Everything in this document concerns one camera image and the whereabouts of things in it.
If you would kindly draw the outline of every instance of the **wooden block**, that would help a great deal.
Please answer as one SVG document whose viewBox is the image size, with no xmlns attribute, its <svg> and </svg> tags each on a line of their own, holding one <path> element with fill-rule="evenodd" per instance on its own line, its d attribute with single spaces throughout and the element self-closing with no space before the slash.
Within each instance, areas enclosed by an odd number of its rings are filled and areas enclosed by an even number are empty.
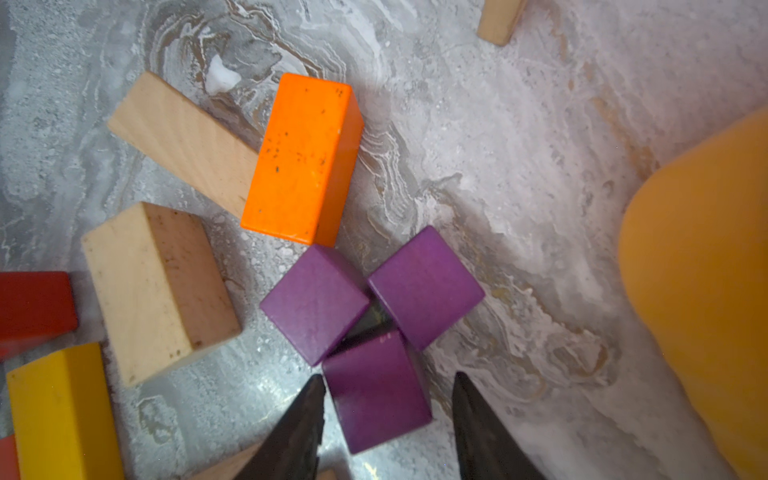
<svg viewBox="0 0 768 480">
<path fill-rule="evenodd" d="M 478 37 L 500 47 L 509 43 L 525 9 L 526 0 L 485 0 Z"/>
<path fill-rule="evenodd" d="M 333 470 L 326 470 L 324 472 L 320 472 L 320 474 L 317 476 L 317 480 L 336 480 L 336 474 L 333 473 Z"/>
<path fill-rule="evenodd" d="M 82 239 L 123 382 L 193 362 L 240 333 L 200 219 L 139 203 Z"/>
<path fill-rule="evenodd" d="M 0 273 L 0 361 L 77 326 L 66 272 Z"/>
<path fill-rule="evenodd" d="M 190 480 L 232 480 L 240 473 L 240 470 L 250 462 L 256 452 L 259 451 L 260 443 L 252 445 L 236 455 L 217 463 L 208 470 L 198 473 Z"/>
<path fill-rule="evenodd" d="M 0 480 L 19 480 L 16 437 L 10 435 L 0 439 Z"/>
<path fill-rule="evenodd" d="M 362 128 L 349 85 L 283 74 L 240 225 L 333 247 Z"/>
<path fill-rule="evenodd" d="M 314 366 L 336 348 L 370 301 L 366 279 L 341 253 L 312 245 L 260 306 Z"/>
<path fill-rule="evenodd" d="M 328 357 L 323 374 L 350 453 L 432 421 L 422 367 L 397 330 Z"/>
<path fill-rule="evenodd" d="M 257 154 L 179 91 L 144 72 L 107 126 L 240 218 Z"/>
<path fill-rule="evenodd" d="M 419 351 L 485 298 L 485 292 L 434 227 L 426 227 L 368 277 Z"/>
<path fill-rule="evenodd" d="M 124 477 L 98 343 L 59 350 L 6 379 L 24 480 Z"/>
</svg>

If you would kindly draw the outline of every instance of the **orange wooden block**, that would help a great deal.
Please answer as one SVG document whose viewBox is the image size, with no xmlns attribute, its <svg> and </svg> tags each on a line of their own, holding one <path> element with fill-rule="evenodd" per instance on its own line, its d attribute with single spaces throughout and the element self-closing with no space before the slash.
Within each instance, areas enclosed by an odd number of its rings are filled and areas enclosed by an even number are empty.
<svg viewBox="0 0 768 480">
<path fill-rule="evenodd" d="M 0 480 L 19 480 L 16 437 L 10 435 L 0 439 Z"/>
<path fill-rule="evenodd" d="M 77 326 L 66 272 L 0 273 L 0 361 Z"/>
<path fill-rule="evenodd" d="M 362 128 L 352 87 L 283 74 L 240 225 L 333 247 Z"/>
</svg>

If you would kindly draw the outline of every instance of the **yellow plastic object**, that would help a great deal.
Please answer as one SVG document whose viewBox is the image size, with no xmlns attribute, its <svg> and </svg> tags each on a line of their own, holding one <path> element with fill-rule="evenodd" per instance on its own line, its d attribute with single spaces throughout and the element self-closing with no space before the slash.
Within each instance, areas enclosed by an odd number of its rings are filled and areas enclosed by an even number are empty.
<svg viewBox="0 0 768 480">
<path fill-rule="evenodd" d="M 121 480 L 98 343 L 59 350 L 7 375 L 22 480 Z"/>
<path fill-rule="evenodd" d="M 743 480 L 768 478 L 768 108 L 648 180 L 619 264 L 720 451 Z"/>
</svg>

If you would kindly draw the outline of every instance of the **orange plastic object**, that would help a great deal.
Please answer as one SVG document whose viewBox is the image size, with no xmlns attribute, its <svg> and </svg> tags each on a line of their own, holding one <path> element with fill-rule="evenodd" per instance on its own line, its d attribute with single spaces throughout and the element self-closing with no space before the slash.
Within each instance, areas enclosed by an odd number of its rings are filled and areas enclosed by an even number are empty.
<svg viewBox="0 0 768 480">
<path fill-rule="evenodd" d="M 77 326 L 66 272 L 0 273 L 0 361 Z"/>
<path fill-rule="evenodd" d="M 643 185 L 619 266 L 717 447 L 742 480 L 768 478 L 768 108 Z"/>
<path fill-rule="evenodd" d="M 19 480 L 16 437 L 0 439 L 0 480 Z"/>
<path fill-rule="evenodd" d="M 352 87 L 283 74 L 240 225 L 333 247 L 362 128 Z"/>
</svg>

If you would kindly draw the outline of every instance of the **white marble veining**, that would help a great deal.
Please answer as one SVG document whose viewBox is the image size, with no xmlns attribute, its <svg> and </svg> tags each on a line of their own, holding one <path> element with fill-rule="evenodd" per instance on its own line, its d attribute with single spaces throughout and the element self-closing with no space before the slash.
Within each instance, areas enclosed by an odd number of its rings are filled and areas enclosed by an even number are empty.
<svg viewBox="0 0 768 480">
<path fill-rule="evenodd" d="M 104 123 L 150 69 L 259 147 L 291 71 L 350 83 L 366 119 L 341 251 L 368 273 L 431 223 L 488 293 L 425 352 L 435 421 L 350 457 L 327 399 L 324 465 L 458 478 L 463 369 L 549 478 L 733 478 L 628 305 L 615 247 L 645 178 L 768 102 L 768 3 L 530 0 L 504 48 L 475 37 L 481 6 L 0 3 L 0 268 L 71 272 L 81 319 L 4 370 L 102 341 L 129 478 L 186 478 L 266 435 L 312 370 L 257 305 L 303 247 L 241 230 Z M 210 96 L 216 55 L 242 80 Z M 79 240 L 139 200 L 203 218 L 245 329 L 124 389 Z"/>
</svg>

